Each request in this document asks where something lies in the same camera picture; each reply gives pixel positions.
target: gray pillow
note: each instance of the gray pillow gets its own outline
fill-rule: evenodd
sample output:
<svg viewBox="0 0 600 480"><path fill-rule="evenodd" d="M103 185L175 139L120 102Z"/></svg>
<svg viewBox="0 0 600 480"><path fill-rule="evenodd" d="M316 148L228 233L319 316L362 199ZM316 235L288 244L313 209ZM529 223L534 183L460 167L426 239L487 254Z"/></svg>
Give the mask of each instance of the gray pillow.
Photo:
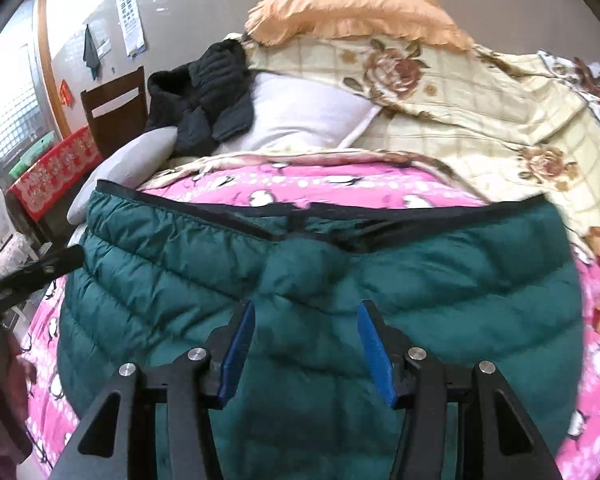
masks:
<svg viewBox="0 0 600 480"><path fill-rule="evenodd" d="M98 180L110 180L135 189L151 177L173 153L176 126L152 130L125 144L100 164L75 197L66 219L71 225L80 225L87 218L89 197Z"/></svg>

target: eye chart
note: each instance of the eye chart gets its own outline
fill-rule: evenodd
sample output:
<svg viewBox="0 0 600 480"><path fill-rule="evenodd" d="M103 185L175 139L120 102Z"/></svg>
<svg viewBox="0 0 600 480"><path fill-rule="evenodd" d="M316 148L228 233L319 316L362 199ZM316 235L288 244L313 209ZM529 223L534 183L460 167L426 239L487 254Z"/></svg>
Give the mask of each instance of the eye chart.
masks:
<svg viewBox="0 0 600 480"><path fill-rule="evenodd" d="M144 52L144 34L136 0L116 0L122 36L125 39L126 54L135 57Z"/></svg>

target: orange ruffled pillowcase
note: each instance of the orange ruffled pillowcase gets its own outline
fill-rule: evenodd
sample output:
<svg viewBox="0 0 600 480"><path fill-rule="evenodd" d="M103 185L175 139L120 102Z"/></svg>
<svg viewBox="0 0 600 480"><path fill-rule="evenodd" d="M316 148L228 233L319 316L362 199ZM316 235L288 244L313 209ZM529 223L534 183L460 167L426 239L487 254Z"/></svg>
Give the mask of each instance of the orange ruffled pillowcase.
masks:
<svg viewBox="0 0 600 480"><path fill-rule="evenodd" d="M250 10L245 30L267 46L296 34L330 40L384 34L455 50L474 46L435 0L263 0Z"/></svg>

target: white plastic chair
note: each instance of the white plastic chair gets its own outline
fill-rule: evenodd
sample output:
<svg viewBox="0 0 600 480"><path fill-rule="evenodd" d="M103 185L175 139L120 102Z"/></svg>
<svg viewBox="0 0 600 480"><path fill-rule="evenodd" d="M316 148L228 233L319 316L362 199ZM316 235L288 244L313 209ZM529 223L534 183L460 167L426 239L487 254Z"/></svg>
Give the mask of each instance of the white plastic chair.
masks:
<svg viewBox="0 0 600 480"><path fill-rule="evenodd" d="M16 231L0 189L0 278L22 267L29 258L35 261L38 259L38 255L31 247L29 239ZM13 309L27 319L18 307L13 307Z"/></svg>

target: lace tablecloth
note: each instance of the lace tablecloth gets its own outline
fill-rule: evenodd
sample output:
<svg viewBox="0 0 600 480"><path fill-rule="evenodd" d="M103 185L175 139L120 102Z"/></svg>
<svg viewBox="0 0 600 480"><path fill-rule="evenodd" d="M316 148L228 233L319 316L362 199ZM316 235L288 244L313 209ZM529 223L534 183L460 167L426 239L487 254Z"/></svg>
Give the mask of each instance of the lace tablecloth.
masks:
<svg viewBox="0 0 600 480"><path fill-rule="evenodd" d="M9 191L37 222L81 176L101 161L91 131L85 126L43 155Z"/></svg>

